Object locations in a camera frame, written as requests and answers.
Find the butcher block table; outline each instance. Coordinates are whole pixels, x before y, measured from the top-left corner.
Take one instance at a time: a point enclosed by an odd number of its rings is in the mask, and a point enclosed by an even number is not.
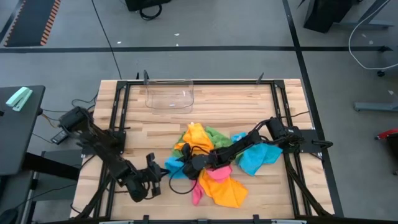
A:
[[[308,111],[301,81],[288,79],[284,82],[291,114]],[[103,80],[99,88],[93,116],[95,124],[102,129],[109,128],[116,84],[116,80]],[[119,108],[123,104],[123,91],[120,94]],[[146,167],[145,156],[154,152],[155,161],[164,167],[174,144],[191,122],[201,123],[203,127],[210,126],[231,137],[252,130],[264,119],[275,117],[269,85],[195,85],[194,96],[195,103],[191,113],[152,114],[145,104],[146,87],[134,85],[129,92],[125,122],[125,127],[129,129],[126,129],[123,158],[130,160],[138,169],[143,169]],[[121,110],[118,110],[116,124],[119,124],[120,116]],[[292,119],[293,124],[300,129],[313,128],[309,113]],[[270,137],[266,127],[263,127],[260,133]],[[290,156],[295,167],[293,155]],[[301,153],[300,157],[308,189],[325,210],[333,213],[321,160],[307,153]],[[96,192],[101,166],[102,161],[96,156],[81,170],[73,201],[75,209],[81,211]],[[206,195],[194,206],[192,195],[172,192],[169,188],[169,177],[165,176],[160,183],[162,194],[152,200],[136,203],[127,193],[115,194],[111,219],[142,220],[143,215],[149,215],[151,220],[252,219],[253,214],[258,214],[261,219],[294,217],[283,156],[280,156],[275,164],[263,165],[254,177],[245,174],[233,164],[231,177],[248,190],[248,196],[240,208],[221,207]],[[187,179],[173,180],[172,185],[180,192],[191,188]],[[295,189],[300,213],[304,215],[302,194],[297,186]],[[120,190],[126,188],[116,185],[116,191]],[[102,198],[100,216],[105,214],[107,199],[106,191]],[[76,215],[74,211],[70,214],[71,217]]]

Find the concrete floor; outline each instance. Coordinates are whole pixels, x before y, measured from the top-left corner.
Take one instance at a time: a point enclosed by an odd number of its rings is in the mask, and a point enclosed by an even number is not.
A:
[[[373,3],[355,6],[345,21],[359,19]],[[17,0],[0,2],[0,27]],[[319,34],[304,29],[307,3],[289,0],[301,46],[347,46],[350,30],[332,27]],[[293,46],[280,0],[173,0],[159,19],[143,21],[118,0],[95,0],[113,47],[173,47],[219,45]],[[377,16],[398,24],[391,1]],[[354,46],[396,45],[398,27],[360,30]],[[43,48],[108,47],[90,0],[63,0],[49,42]],[[394,52],[355,52],[368,66],[397,63]],[[395,113],[356,112],[354,101],[391,101],[388,90],[398,92],[396,70],[379,78],[362,69],[348,52],[303,52],[320,119],[328,140],[341,204],[346,217],[398,220],[398,178],[391,171],[398,163],[382,141],[373,137],[396,128]],[[294,51],[117,52],[125,79],[146,69],[151,78],[301,78]],[[45,85],[42,107],[65,111],[74,98],[91,99],[102,79],[118,79],[109,52],[0,54],[0,86]],[[61,113],[47,113],[56,118]],[[34,133],[50,139],[58,130],[39,118]],[[77,149],[72,142],[60,146],[32,137],[29,151]],[[71,201],[38,203],[34,220],[68,218]]]

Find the orange cloth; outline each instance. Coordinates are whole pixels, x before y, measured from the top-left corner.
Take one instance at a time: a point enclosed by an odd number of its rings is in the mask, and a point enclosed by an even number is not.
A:
[[[203,169],[198,180],[207,196],[213,198],[217,205],[239,208],[248,195],[248,190],[230,176],[224,181],[218,182]]]
[[[206,131],[203,129],[203,126],[200,123],[188,124],[188,131],[184,134],[182,139],[185,142],[177,143],[174,146],[174,149],[181,150],[182,146],[185,143],[188,143],[191,146],[191,148],[193,146],[199,146],[206,152],[210,152],[210,150],[214,149],[213,143],[211,143],[209,137],[206,134]],[[206,153],[200,150],[199,148],[195,147],[193,148],[192,154],[199,155]]]

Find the transparent plastic bin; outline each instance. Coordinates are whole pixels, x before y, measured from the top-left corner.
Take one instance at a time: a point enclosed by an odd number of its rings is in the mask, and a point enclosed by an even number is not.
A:
[[[190,113],[193,102],[192,80],[147,81],[145,104],[153,114]]]

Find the pile of cloth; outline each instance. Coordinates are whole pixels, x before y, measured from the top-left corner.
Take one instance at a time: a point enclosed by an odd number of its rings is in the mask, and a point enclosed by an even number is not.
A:
[[[188,143],[192,154],[207,154],[213,149],[228,147],[245,137],[246,133],[240,133],[230,138],[222,135],[211,127],[203,128],[200,123],[188,124],[187,132],[181,135],[173,148],[172,156],[166,162],[166,169],[170,170],[169,177],[174,179],[187,179],[182,172],[184,163],[178,159],[183,156],[181,150]],[[257,144],[246,149],[236,157],[236,165],[245,173],[254,176],[263,164],[273,164],[278,160],[282,150],[277,146]],[[239,208],[248,194],[243,184],[231,178],[232,166],[219,169],[203,169],[198,180],[192,180],[192,203],[198,205],[204,194],[211,197],[217,205]]]

